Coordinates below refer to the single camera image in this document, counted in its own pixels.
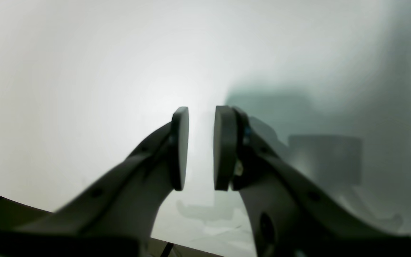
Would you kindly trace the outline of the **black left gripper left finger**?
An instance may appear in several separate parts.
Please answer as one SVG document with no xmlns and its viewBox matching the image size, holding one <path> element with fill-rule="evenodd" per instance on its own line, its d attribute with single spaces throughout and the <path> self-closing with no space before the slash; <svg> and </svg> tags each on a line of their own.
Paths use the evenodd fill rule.
<svg viewBox="0 0 411 257">
<path fill-rule="evenodd" d="M 189 109 L 58 211 L 0 230 L 0 257 L 144 257 L 158 210 L 186 179 Z"/>
</svg>

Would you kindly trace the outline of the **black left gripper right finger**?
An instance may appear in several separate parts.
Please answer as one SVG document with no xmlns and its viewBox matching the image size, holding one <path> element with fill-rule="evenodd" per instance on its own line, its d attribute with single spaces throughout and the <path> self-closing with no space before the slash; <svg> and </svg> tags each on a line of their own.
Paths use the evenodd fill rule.
<svg viewBox="0 0 411 257">
<path fill-rule="evenodd" d="M 214 186 L 239 192 L 258 257 L 411 257 L 411 236 L 366 224 L 282 160 L 237 107 L 217 106 Z"/>
</svg>

